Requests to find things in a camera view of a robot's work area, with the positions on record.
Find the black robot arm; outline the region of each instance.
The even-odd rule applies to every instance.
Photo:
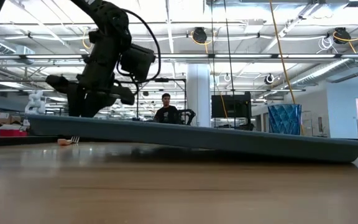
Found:
[[[77,76],[78,83],[56,75],[48,76],[47,83],[67,94],[69,116],[93,117],[100,109],[114,104],[117,98],[133,105],[135,97],[131,89],[114,85],[119,83],[115,80],[114,67],[120,63],[135,85],[146,82],[149,68],[155,61],[154,51],[131,43],[126,14],[130,11],[102,0],[71,1],[98,26],[96,31],[89,32],[89,41],[94,47],[84,58],[86,65],[83,73]]]

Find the wooden table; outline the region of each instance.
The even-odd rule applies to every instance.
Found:
[[[134,147],[0,147],[0,223],[358,223],[358,159],[136,159]]]

